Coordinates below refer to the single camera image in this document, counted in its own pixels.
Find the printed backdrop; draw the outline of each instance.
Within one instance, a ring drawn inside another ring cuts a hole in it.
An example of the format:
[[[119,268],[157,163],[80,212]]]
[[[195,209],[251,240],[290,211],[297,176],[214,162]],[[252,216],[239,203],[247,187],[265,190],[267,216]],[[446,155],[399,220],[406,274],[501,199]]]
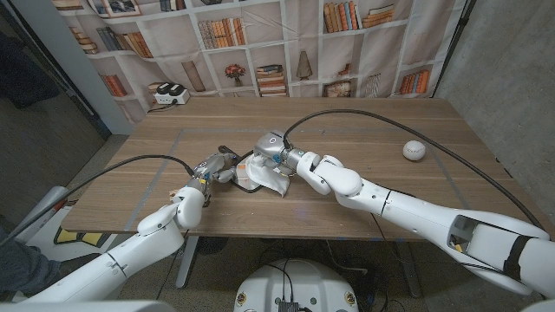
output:
[[[429,97],[465,4],[355,0],[342,30],[349,4],[323,0],[52,2],[132,124],[169,81],[191,96]]]

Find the white ball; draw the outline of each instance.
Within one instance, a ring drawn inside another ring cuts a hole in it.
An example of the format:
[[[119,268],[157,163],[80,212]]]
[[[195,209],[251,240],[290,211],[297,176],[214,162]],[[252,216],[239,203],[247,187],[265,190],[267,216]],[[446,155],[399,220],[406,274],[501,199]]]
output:
[[[407,142],[407,144],[405,144],[405,146],[402,148],[402,154],[408,160],[420,160],[422,159],[422,157],[424,157],[425,153],[426,147],[421,142],[415,140]]]

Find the yellow tape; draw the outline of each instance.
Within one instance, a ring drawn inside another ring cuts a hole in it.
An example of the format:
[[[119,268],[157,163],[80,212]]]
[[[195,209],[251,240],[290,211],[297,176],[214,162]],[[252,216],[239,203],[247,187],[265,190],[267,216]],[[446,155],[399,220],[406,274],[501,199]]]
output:
[[[81,241],[84,243],[89,243],[89,244],[92,244],[93,246],[96,246],[98,244],[98,241],[101,239],[101,237],[102,237],[102,233],[87,233],[83,235],[83,238],[81,239]]]
[[[77,240],[77,233],[68,232],[62,229],[59,231],[58,235],[55,237],[54,241],[57,243],[69,243]]]

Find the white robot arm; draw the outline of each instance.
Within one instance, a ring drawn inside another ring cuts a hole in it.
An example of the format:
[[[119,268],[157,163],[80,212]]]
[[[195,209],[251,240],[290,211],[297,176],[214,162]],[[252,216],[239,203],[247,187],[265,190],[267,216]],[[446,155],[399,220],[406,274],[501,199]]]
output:
[[[137,234],[23,303],[102,300],[133,274],[174,253],[184,242],[180,228],[199,224],[202,207],[210,199],[210,184],[232,178],[234,158],[231,153],[207,158],[194,168],[171,205],[140,221]]]
[[[295,170],[323,195],[333,191],[340,205],[374,213],[427,239],[491,283],[522,295],[536,290],[555,297],[555,243],[540,228],[497,213],[434,205],[362,179],[334,157],[287,150],[282,143],[282,133],[268,133],[255,155],[269,166]]]

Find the wooden table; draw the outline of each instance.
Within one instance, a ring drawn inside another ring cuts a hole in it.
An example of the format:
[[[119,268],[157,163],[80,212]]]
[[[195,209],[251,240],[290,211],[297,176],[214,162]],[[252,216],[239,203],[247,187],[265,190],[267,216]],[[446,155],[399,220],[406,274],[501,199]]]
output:
[[[110,165],[141,154],[168,154],[196,166],[218,146],[250,151],[266,132],[284,131],[301,117],[330,108],[356,108],[382,114],[413,127],[475,164],[517,196],[547,231],[547,216],[496,162],[451,105],[440,99],[364,100],[350,98],[192,98],[185,106],[149,114]],[[333,155],[374,183],[409,192],[453,208],[494,211],[526,220],[500,192],[456,160],[434,148],[418,163],[402,156],[415,137],[379,120],[354,114],[316,117],[291,134],[307,151]],[[169,203],[168,193],[188,180],[177,163],[145,159],[99,177],[63,220],[69,231],[135,231],[148,214]],[[386,238],[418,237],[379,221]],[[381,237],[369,213],[341,207],[330,194],[321,196],[299,177],[284,198],[263,189],[254,194],[232,185],[213,184],[212,202],[190,234],[223,237],[289,237],[373,240]]]

